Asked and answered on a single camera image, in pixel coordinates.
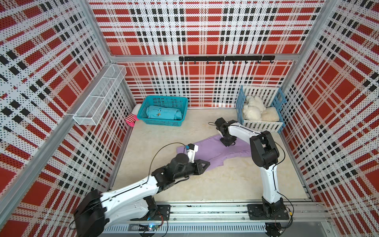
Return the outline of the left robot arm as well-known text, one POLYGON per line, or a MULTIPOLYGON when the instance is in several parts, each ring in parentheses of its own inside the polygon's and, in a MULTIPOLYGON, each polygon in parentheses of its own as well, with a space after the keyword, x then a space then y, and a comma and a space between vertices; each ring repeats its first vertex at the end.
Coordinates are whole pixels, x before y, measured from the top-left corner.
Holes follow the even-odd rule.
POLYGON ((171 188, 180 178, 202 175, 209 167, 208 161, 190 162, 186 154, 180 153, 132 185, 106 193, 90 191, 74 212, 77 236, 97 237, 107 227, 123 221, 152 218, 158 209, 154 195, 171 188))

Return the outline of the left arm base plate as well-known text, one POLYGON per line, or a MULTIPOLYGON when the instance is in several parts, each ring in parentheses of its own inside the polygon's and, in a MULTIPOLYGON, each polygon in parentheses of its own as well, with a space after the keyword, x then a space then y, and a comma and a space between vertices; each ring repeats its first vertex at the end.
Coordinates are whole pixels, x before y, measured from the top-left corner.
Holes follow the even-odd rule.
POLYGON ((152 212, 149 211, 144 217, 131 219, 131 221, 168 221, 170 219, 170 213, 171 205, 161 204, 157 206, 156 210, 152 212))

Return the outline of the purple long pants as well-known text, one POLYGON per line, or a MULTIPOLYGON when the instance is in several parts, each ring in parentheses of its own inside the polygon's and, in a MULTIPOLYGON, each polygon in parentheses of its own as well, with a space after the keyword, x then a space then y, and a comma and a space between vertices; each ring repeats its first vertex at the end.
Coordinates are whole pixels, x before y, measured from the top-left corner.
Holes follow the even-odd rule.
POLYGON ((210 162, 210 166, 206 171, 223 166, 224 161, 228 159, 238 157, 252 159, 251 148, 248 143, 238 138, 234 145, 226 147, 220 139, 221 135, 215 135, 194 143, 198 146, 195 159, 210 162))

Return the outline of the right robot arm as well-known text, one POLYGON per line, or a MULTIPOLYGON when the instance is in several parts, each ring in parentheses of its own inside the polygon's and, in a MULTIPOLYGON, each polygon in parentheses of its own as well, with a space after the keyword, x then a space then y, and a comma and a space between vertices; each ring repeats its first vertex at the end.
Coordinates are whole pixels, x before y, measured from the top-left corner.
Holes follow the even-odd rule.
POLYGON ((273 216, 280 210, 285 210, 283 198, 279 193, 277 179, 277 164, 280 152, 269 131, 253 131, 235 120, 225 121, 219 118, 216 128, 222 135, 221 142, 231 146, 237 139, 250 145, 251 157, 260 168, 263 182, 263 211, 266 216, 273 216))

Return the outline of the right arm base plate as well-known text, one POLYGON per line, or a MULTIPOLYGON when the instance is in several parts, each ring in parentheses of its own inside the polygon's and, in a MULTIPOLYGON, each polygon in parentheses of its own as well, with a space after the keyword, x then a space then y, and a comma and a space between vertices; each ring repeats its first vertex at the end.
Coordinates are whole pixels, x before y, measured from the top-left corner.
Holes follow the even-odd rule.
POLYGON ((279 207, 267 204, 247 205, 250 220, 289 220, 289 212, 285 205, 279 207))

